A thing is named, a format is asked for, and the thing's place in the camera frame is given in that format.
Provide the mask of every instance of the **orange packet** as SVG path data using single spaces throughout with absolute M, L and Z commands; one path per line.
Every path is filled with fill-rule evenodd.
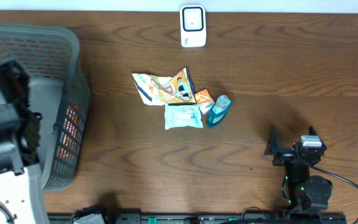
M 209 94 L 208 90 L 201 90 L 198 93 L 195 94 L 195 98 L 197 101 L 197 104 L 200 104 L 200 110 L 202 114 L 206 114 L 210 111 L 210 109 L 215 104 L 214 99 Z

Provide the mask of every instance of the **white wall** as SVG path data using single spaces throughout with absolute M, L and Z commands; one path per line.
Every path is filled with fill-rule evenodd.
M 0 0 L 0 9 L 179 11 L 194 3 L 209 12 L 358 13 L 358 0 Z

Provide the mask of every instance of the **white plug-in air freshener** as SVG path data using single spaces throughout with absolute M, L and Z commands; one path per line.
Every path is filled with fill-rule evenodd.
M 180 9 L 180 39 L 183 47 L 202 47 L 206 43 L 206 21 L 203 6 Z

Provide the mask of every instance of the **light blue packet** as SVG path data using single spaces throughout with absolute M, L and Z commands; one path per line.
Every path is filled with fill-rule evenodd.
M 178 127 L 203 128 L 200 105 L 165 105 L 165 129 Z

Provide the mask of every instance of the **bottle label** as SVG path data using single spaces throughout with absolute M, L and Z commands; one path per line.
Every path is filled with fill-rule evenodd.
M 214 121 L 213 121 L 213 123 L 216 123 L 216 122 L 222 120 L 223 116 L 224 116 L 224 115 L 221 115 L 221 116 L 218 116 L 217 118 L 215 118 Z

